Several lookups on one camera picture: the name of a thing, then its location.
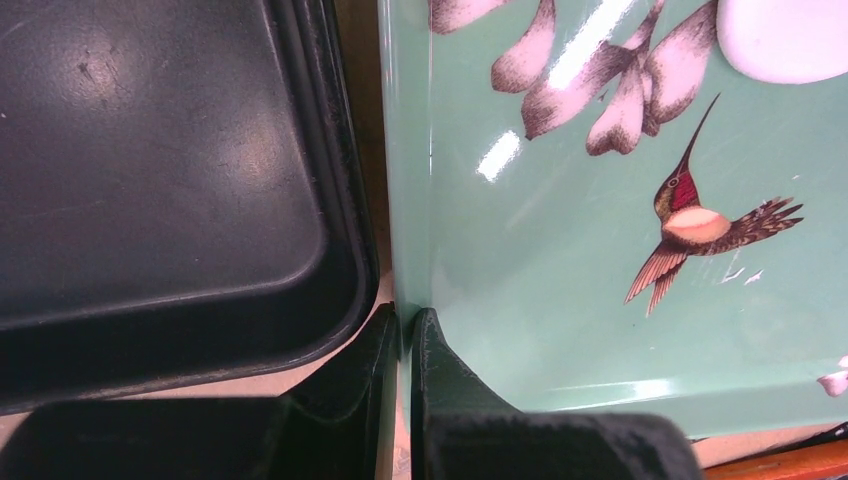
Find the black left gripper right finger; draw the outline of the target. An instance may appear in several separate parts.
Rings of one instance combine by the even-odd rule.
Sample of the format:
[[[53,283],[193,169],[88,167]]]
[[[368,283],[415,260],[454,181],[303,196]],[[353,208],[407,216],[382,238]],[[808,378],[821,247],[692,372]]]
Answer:
[[[448,346],[437,313],[414,317],[414,479],[701,479],[690,441],[651,414],[524,413]]]

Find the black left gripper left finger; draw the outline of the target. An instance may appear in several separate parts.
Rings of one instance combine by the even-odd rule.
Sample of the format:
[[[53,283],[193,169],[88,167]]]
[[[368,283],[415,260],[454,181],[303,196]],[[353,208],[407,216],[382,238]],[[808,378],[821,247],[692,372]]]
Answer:
[[[398,320],[276,397],[86,400],[35,410],[1,452],[5,479],[388,479]]]

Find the green floral tray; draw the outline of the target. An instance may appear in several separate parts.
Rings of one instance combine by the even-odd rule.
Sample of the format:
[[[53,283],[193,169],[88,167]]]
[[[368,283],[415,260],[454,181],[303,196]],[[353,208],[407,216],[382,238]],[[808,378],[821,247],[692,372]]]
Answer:
[[[401,315],[528,412],[847,417],[847,70],[766,83],[726,1],[382,1]]]

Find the black plastic tray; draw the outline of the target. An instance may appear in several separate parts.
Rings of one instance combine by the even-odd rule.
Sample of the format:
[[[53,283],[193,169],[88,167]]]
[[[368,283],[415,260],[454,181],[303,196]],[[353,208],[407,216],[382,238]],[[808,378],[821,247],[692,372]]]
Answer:
[[[1,5],[1,411],[294,368],[378,268],[329,1]]]

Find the white dough ball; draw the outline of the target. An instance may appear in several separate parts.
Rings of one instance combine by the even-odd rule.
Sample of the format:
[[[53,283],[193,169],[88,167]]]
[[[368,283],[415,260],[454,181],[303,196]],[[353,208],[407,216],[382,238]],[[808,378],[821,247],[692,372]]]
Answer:
[[[716,27],[725,59],[751,79],[800,85],[847,73],[847,0],[722,0]]]

